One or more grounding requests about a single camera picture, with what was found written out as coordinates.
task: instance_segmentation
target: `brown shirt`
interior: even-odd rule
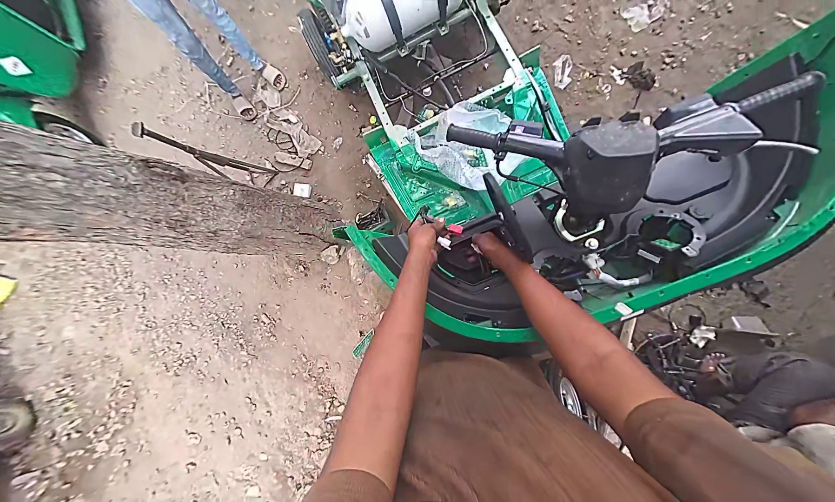
[[[629,415],[633,462],[569,414],[530,360],[428,351],[417,378],[395,495],[373,474],[338,471],[306,502],[835,502],[835,480],[813,463],[764,451],[679,397]]]

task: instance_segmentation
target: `sandal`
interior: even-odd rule
[[[244,95],[239,94],[232,97],[232,106],[244,120],[250,121],[256,118],[256,109]]]
[[[278,68],[272,66],[269,63],[266,63],[266,66],[263,66],[262,71],[259,73],[268,83],[272,85],[272,87],[278,90],[284,90],[285,86],[287,85],[287,78],[283,73],[281,73]]]

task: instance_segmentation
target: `small white box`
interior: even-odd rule
[[[312,196],[312,185],[309,183],[294,183],[293,194],[298,198],[310,198]]]

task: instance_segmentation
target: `gray cloth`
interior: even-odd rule
[[[746,394],[724,412],[734,425],[760,425],[786,432],[792,408],[835,397],[835,368],[792,352],[738,356],[725,364],[731,393]]]

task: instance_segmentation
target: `hand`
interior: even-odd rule
[[[482,253],[495,268],[501,269],[503,266],[502,259],[507,258],[508,254],[513,255],[513,252],[491,232],[474,235],[472,240],[474,247],[478,248],[480,253]]]
[[[409,255],[425,254],[430,264],[436,263],[438,244],[436,239],[445,233],[445,218],[434,219],[433,224],[417,218],[409,227]]]

